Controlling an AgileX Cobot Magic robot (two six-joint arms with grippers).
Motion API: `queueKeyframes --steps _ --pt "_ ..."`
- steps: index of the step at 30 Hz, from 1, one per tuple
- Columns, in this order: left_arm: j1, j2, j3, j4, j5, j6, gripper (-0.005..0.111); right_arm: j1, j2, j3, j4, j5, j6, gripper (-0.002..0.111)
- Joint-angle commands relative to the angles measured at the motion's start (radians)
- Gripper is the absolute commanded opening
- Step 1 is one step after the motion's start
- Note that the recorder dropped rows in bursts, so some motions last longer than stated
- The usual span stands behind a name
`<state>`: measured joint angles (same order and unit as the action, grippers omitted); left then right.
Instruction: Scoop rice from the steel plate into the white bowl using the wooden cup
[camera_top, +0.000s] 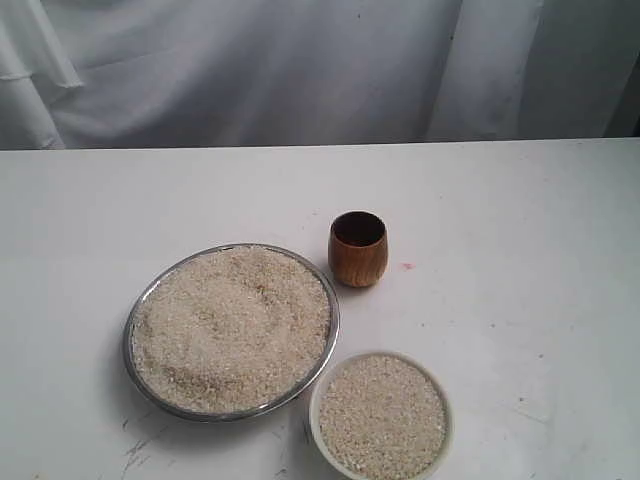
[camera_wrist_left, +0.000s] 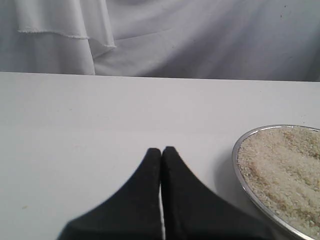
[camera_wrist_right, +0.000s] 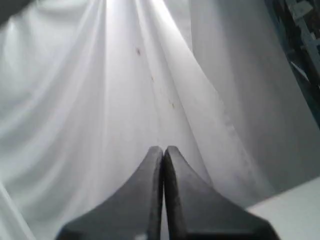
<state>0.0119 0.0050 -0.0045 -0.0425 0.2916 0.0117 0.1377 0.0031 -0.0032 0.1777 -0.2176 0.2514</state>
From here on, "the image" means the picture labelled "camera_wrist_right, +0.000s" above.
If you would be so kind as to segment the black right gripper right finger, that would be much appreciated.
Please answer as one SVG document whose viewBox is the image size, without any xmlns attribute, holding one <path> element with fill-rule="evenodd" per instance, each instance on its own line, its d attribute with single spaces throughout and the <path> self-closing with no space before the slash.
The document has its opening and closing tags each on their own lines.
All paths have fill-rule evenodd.
<svg viewBox="0 0 320 240">
<path fill-rule="evenodd" d="M 163 157 L 164 195 L 171 240 L 273 240 L 275 230 L 207 184 L 176 146 Z"/>
</svg>

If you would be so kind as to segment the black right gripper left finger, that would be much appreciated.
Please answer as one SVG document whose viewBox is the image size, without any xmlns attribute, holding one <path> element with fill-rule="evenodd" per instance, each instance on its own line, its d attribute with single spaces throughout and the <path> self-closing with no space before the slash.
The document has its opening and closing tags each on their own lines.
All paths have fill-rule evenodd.
<svg viewBox="0 0 320 240">
<path fill-rule="evenodd" d="M 72 220 L 62 240 L 159 240 L 163 206 L 163 151 L 148 149 L 132 176 L 107 200 Z"/>
</svg>

